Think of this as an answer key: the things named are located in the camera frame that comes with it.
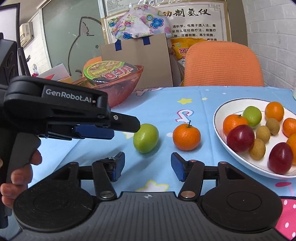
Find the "person's left hand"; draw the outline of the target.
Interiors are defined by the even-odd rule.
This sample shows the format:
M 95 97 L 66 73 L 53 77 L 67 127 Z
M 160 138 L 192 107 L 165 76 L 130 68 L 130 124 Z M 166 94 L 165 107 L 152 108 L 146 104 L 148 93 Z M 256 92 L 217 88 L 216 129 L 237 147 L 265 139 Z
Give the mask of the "person's left hand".
M 11 183 L 1 185 L 1 200 L 6 207 L 12 208 L 16 198 L 28 188 L 33 178 L 32 165 L 39 165 L 41 162 L 41 153 L 35 150 L 28 164 L 11 173 Z

